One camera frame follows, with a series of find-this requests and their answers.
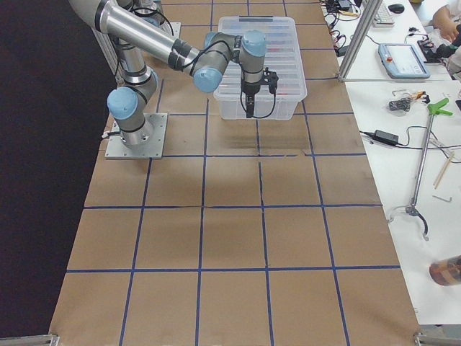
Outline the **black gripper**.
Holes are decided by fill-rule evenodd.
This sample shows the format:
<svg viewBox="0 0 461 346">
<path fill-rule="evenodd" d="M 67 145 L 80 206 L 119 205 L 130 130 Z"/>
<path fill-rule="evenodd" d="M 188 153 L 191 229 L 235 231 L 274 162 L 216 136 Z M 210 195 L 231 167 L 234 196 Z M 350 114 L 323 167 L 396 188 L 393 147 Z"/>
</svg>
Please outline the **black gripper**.
<svg viewBox="0 0 461 346">
<path fill-rule="evenodd" d="M 245 79 L 241 80 L 240 103 L 246 117 L 254 116 L 254 97 L 261 89 L 261 82 L 249 82 Z"/>
</svg>

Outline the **person hand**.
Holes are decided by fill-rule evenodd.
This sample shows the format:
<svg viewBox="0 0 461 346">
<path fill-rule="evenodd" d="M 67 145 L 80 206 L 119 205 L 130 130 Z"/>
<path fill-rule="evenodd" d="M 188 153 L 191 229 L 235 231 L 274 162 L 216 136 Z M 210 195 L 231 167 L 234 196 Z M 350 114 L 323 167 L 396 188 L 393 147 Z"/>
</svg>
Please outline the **person hand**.
<svg viewBox="0 0 461 346">
<path fill-rule="evenodd" d="M 455 22 L 448 22 L 445 24 L 439 24 L 439 31 L 442 38 L 450 41 L 451 43 L 457 38 L 459 31 Z"/>
</svg>

